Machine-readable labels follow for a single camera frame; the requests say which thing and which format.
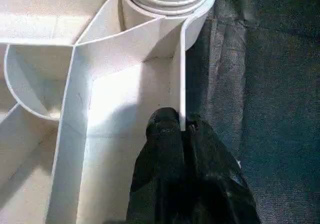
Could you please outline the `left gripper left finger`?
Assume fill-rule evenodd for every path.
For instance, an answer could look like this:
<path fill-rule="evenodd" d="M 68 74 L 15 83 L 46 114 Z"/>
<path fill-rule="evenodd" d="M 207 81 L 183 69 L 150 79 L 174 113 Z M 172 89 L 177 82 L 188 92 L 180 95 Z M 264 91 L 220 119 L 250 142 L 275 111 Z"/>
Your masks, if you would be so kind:
<path fill-rule="evenodd" d="M 134 165 L 126 220 L 180 223 L 186 167 L 176 110 L 156 110 L 145 133 L 146 143 Z"/>

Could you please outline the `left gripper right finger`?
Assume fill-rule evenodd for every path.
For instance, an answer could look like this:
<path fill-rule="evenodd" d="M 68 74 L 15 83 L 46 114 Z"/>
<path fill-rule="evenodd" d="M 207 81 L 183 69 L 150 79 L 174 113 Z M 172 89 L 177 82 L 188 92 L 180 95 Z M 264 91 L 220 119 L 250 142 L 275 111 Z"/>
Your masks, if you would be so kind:
<path fill-rule="evenodd" d="M 239 163 L 210 124 L 191 114 L 185 131 L 192 223 L 260 223 Z"/>

